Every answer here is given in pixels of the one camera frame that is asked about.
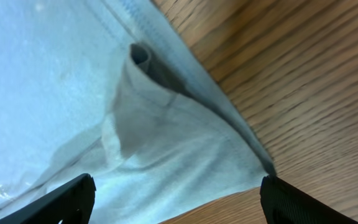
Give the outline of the light blue printed t-shirt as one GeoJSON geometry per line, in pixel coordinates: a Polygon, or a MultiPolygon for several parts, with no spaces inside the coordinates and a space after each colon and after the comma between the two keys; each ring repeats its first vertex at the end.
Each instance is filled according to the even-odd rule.
{"type": "Polygon", "coordinates": [[[150,1],[0,1],[0,218],[82,173],[91,223],[160,223],[275,168],[150,1]]]}

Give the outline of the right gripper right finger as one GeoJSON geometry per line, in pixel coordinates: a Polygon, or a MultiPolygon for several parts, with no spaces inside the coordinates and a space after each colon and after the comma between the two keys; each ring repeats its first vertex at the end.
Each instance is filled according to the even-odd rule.
{"type": "Polygon", "coordinates": [[[358,224],[272,175],[262,179],[260,203],[268,224],[358,224]]]}

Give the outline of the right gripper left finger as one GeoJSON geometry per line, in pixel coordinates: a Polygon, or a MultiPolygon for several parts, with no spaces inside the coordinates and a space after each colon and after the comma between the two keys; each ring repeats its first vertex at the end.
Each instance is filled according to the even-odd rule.
{"type": "Polygon", "coordinates": [[[87,173],[0,219],[0,224],[88,224],[96,186],[87,173]]]}

